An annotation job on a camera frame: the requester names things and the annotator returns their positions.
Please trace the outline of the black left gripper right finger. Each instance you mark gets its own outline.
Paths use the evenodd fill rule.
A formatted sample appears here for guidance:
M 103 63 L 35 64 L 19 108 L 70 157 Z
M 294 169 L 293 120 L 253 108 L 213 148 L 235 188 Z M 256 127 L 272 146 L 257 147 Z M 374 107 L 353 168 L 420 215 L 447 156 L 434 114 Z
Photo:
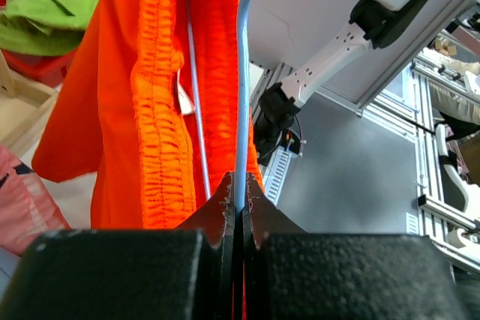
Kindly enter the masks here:
M 446 260 L 426 237 L 317 234 L 247 177 L 248 319 L 469 319 Z

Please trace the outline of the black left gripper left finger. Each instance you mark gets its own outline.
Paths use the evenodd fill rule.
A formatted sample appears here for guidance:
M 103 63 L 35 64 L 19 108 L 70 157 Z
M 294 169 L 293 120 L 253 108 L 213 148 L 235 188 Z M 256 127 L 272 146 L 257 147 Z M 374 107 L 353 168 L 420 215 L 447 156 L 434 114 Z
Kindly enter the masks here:
M 1 300 L 3 319 L 230 319 L 232 174 L 173 230 L 39 236 Z

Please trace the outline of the orange shorts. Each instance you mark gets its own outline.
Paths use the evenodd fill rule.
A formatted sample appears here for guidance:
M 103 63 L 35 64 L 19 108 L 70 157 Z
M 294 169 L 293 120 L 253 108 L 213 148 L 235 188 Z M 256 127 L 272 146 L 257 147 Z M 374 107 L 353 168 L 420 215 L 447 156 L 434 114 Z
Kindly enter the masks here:
M 169 229 L 235 167 L 239 0 L 99 0 L 32 165 L 95 172 L 94 229 Z

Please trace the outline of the pink patterned shorts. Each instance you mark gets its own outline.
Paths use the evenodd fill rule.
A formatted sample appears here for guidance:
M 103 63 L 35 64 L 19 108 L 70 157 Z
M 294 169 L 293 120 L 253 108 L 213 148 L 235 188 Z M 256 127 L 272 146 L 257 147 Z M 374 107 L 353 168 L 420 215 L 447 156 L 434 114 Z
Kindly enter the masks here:
M 1 147 L 1 248 L 20 256 L 44 232 L 70 228 L 41 178 Z

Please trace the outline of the blue hanger of orange shorts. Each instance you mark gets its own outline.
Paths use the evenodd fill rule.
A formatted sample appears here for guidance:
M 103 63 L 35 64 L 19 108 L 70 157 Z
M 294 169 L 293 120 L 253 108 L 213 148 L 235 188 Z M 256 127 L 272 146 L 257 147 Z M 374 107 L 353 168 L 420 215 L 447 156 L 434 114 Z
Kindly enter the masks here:
M 196 137 L 204 197 L 227 172 L 236 213 L 246 206 L 247 175 L 260 173 L 251 134 L 248 13 L 251 0 L 187 0 Z

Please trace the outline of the lime green shorts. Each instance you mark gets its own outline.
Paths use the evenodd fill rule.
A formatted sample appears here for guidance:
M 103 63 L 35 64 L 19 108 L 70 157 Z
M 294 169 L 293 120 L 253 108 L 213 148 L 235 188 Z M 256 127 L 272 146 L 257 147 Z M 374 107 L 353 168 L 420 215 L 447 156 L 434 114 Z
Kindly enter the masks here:
M 98 0 L 6 0 L 1 48 L 35 56 L 60 56 L 83 39 Z

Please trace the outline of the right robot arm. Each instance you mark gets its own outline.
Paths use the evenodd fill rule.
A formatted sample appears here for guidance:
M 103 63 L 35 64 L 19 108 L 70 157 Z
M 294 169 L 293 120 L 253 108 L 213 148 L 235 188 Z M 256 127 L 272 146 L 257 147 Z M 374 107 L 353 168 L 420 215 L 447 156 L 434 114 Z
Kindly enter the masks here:
M 267 88 L 259 98 L 253 140 L 260 164 L 287 147 L 297 114 L 321 85 L 349 63 L 376 49 L 391 46 L 428 0 L 359 0 L 346 25 L 306 64 Z

